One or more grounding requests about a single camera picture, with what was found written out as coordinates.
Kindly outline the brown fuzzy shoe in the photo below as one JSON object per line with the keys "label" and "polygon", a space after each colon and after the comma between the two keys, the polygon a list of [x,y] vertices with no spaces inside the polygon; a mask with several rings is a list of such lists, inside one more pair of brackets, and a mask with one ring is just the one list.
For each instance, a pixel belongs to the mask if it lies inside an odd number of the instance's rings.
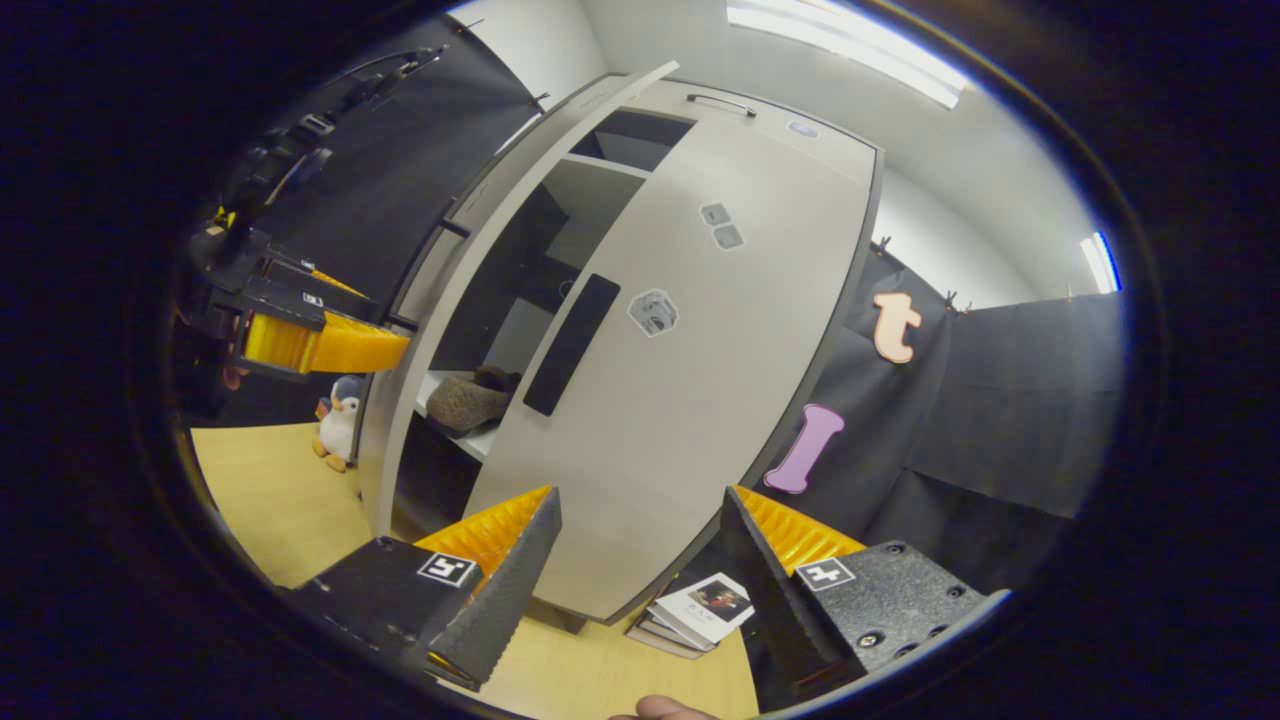
{"label": "brown fuzzy shoe", "polygon": [[522,375],[498,366],[449,375],[428,396],[426,421],[445,437],[460,439],[497,424],[506,414]]}

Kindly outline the grey cover book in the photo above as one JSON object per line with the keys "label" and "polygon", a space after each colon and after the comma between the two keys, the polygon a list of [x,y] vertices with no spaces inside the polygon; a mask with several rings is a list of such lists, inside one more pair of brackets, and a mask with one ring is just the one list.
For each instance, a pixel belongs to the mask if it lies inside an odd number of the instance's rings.
{"label": "grey cover book", "polygon": [[718,644],[694,643],[648,611],[643,612],[630,624],[625,635],[654,650],[660,650],[681,659],[700,659],[718,647]]}

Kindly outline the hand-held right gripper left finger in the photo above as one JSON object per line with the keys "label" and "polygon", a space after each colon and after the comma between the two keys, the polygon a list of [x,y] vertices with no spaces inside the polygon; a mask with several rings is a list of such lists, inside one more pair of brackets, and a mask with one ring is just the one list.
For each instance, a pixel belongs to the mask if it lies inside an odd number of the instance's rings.
{"label": "hand-held right gripper left finger", "polygon": [[291,591],[291,607],[402,673],[490,678],[562,528],[543,486],[407,543],[379,536]]}

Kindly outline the penguin plush toy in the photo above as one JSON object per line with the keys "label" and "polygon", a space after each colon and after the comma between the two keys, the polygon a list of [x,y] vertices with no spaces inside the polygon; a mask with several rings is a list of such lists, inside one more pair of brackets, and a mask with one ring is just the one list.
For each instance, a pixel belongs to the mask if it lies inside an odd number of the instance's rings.
{"label": "penguin plush toy", "polygon": [[365,386],[362,375],[340,375],[317,404],[319,424],[311,448],[333,471],[346,473],[352,462]]}

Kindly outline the grey shoe cabinet door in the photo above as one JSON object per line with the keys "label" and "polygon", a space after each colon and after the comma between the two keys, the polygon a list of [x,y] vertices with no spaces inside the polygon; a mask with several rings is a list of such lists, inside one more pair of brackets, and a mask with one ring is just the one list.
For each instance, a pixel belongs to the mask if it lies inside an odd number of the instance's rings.
{"label": "grey shoe cabinet door", "polygon": [[503,146],[428,233],[428,243],[397,296],[397,309],[406,310],[412,324],[410,346],[398,368],[371,379],[361,410],[356,443],[360,491],[375,536],[390,534],[396,484],[421,384],[451,318],[499,233],[572,146],[678,67],[668,60],[626,76],[608,73],[581,87]]}
{"label": "grey shoe cabinet door", "polygon": [[[611,624],[685,556],[805,380],[849,282],[876,156],[696,120],[641,179],[531,356],[468,509],[541,486],[534,596]],[[590,274],[621,286],[554,414],[524,404]]]}

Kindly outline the white cover book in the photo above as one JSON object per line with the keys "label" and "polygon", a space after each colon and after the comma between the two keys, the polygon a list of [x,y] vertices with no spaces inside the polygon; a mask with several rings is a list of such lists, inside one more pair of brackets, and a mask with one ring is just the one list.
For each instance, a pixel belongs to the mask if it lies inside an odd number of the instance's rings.
{"label": "white cover book", "polygon": [[750,619],[755,606],[742,584],[718,571],[667,591],[648,612],[685,644],[705,652]]}

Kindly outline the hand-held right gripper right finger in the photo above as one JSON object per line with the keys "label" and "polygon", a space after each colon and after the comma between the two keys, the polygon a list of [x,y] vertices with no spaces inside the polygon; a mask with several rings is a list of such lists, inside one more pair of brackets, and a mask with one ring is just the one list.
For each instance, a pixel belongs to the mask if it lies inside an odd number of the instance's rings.
{"label": "hand-held right gripper right finger", "polygon": [[744,486],[719,537],[756,607],[774,670],[800,700],[897,666],[1011,585],[1011,553],[973,518],[895,514],[856,539]]}

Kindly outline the ceiling light panel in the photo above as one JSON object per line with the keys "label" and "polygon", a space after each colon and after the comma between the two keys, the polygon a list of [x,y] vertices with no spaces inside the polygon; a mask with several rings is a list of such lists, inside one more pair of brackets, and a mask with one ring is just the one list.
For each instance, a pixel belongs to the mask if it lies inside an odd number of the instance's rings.
{"label": "ceiling light panel", "polygon": [[726,20],[817,47],[908,86],[947,110],[959,105],[969,78],[886,24],[835,0],[724,0]]}
{"label": "ceiling light panel", "polygon": [[1097,291],[1100,293],[1119,292],[1121,282],[1105,236],[1101,232],[1093,232],[1079,242],[1079,250]]}

